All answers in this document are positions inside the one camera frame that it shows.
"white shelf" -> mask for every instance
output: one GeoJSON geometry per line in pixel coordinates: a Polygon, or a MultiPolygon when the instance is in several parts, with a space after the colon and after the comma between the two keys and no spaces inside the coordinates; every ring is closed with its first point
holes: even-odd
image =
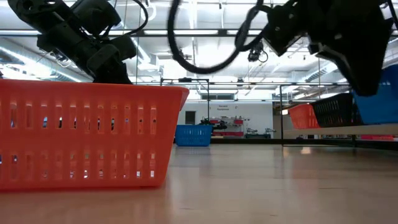
{"type": "Polygon", "coordinates": [[[380,124],[367,126],[349,126],[338,128],[317,128],[317,129],[301,129],[284,131],[284,134],[301,135],[301,134],[374,134],[374,135],[398,135],[398,124],[380,124]]]}

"black basket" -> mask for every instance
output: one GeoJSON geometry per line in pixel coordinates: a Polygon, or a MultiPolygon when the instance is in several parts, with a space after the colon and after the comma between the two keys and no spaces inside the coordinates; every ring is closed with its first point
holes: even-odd
{"type": "Polygon", "coordinates": [[[341,93],[311,103],[321,128],[362,125],[351,93],[341,93]]]}

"blue bin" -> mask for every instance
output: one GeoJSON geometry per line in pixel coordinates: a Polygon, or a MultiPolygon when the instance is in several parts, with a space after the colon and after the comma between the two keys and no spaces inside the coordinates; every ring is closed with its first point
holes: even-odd
{"type": "Polygon", "coordinates": [[[177,125],[175,143],[178,146],[209,146],[212,125],[177,125]]]}
{"type": "Polygon", "coordinates": [[[354,97],[365,124],[398,123],[398,65],[383,70],[376,95],[354,97]]]}

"white wall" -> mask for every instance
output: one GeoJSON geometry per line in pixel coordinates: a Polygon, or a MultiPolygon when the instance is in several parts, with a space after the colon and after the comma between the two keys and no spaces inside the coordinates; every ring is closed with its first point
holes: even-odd
{"type": "MultiPolygon", "coordinates": [[[[196,111],[195,122],[199,123],[202,117],[207,118],[207,102],[186,102],[178,117],[178,124],[185,124],[185,112],[196,111]]],[[[245,121],[246,128],[252,128],[264,133],[266,128],[273,128],[272,103],[270,102],[210,102],[210,119],[230,116],[249,118],[245,121]]]]}

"wooden floor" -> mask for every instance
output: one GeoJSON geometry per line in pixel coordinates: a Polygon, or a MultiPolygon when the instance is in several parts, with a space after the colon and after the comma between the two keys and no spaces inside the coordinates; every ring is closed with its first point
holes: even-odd
{"type": "Polygon", "coordinates": [[[0,223],[397,223],[398,154],[176,148],[161,189],[0,194],[0,223]]]}

